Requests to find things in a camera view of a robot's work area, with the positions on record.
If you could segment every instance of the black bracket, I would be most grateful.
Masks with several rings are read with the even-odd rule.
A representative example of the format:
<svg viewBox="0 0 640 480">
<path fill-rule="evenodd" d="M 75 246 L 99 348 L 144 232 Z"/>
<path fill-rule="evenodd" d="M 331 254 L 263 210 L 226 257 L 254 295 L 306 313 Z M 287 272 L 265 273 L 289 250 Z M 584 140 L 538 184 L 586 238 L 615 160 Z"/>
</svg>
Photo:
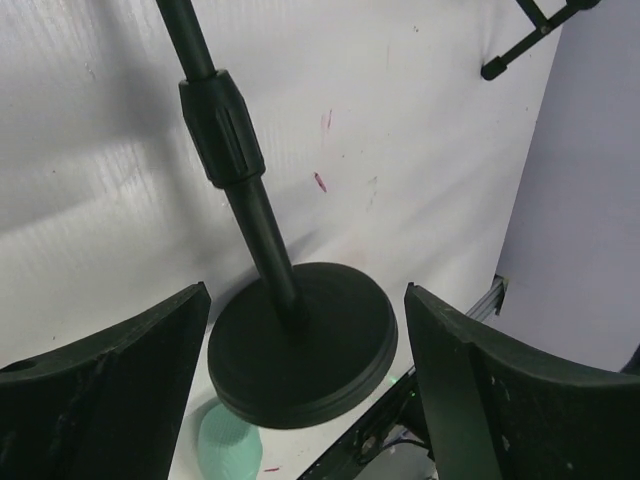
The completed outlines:
<svg viewBox="0 0 640 480">
<path fill-rule="evenodd" d="M 527 52 L 544 37 L 560 27 L 581 10 L 590 10 L 600 3 L 600 0 L 566 0 L 567 5 L 561 8 L 551 18 L 547 18 L 536 4 L 535 0 L 516 0 L 520 8 L 529 17 L 535 30 L 527 35 L 515 47 L 501 57 L 496 57 L 484 65 L 481 70 L 482 78 L 493 80 L 507 70 L 507 66 L 520 55 Z"/>
</svg>

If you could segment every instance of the red ink mark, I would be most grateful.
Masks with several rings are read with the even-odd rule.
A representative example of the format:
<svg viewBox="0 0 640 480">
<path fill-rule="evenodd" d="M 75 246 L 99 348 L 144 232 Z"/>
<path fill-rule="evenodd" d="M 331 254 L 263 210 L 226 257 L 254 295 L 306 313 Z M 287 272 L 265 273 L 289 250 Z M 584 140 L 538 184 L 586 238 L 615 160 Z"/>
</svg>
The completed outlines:
<svg viewBox="0 0 640 480">
<path fill-rule="evenodd" d="M 320 117 L 320 132 L 322 132 L 322 142 L 320 146 L 324 147 L 324 137 L 327 135 L 327 116 L 323 113 Z"/>
<path fill-rule="evenodd" d="M 324 184 L 324 182 L 322 181 L 322 178 L 320 177 L 320 174 L 318 172 L 314 172 L 313 173 L 313 178 L 316 179 L 316 183 L 318 184 L 318 186 L 322 189 L 322 191 L 324 193 L 327 193 L 327 186 Z"/>
</svg>

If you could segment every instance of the white table surface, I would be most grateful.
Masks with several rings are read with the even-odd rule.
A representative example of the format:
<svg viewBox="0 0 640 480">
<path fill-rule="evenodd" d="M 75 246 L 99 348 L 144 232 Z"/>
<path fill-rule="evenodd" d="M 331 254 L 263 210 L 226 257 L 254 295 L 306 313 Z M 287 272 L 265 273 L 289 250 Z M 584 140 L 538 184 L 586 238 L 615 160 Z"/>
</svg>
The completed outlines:
<svg viewBox="0 0 640 480">
<path fill-rule="evenodd" d="M 541 2 L 551 12 L 562 0 Z M 414 281 L 466 310 L 490 286 L 558 33 L 498 80 L 531 30 L 515 0 L 198 0 L 243 92 L 292 259 Z M 77 340 L 204 280 L 211 318 L 251 277 L 183 125 L 155 3 L 1 0 L 0 364 Z M 320 174 L 327 192 L 314 178 Z M 262 430 L 260 480 L 295 479 L 391 384 L 318 427 Z M 204 356 L 170 474 L 198 479 Z"/>
</svg>

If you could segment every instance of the gray wall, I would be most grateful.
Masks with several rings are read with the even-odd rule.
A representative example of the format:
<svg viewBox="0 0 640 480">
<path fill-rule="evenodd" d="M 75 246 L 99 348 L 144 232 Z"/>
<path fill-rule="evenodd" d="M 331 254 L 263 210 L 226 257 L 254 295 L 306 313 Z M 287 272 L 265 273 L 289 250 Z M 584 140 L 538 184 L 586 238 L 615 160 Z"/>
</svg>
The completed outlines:
<svg viewBox="0 0 640 480">
<path fill-rule="evenodd" d="M 606 369 L 640 342 L 638 0 L 565 27 L 498 271 L 504 332 Z"/>
</svg>

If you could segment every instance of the metal tube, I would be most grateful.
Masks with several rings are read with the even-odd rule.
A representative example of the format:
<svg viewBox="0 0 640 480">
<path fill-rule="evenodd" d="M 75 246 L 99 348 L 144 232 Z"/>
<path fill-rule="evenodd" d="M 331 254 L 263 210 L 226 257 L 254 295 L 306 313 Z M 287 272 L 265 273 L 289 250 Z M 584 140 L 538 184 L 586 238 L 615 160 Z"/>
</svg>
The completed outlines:
<svg viewBox="0 0 640 480">
<path fill-rule="evenodd" d="M 306 303 L 262 180 L 251 177 L 225 193 L 280 321 L 288 330 L 303 329 L 308 322 Z"/>
<path fill-rule="evenodd" d="M 187 80 L 195 82 L 216 73 L 191 0 L 156 0 Z"/>
</svg>

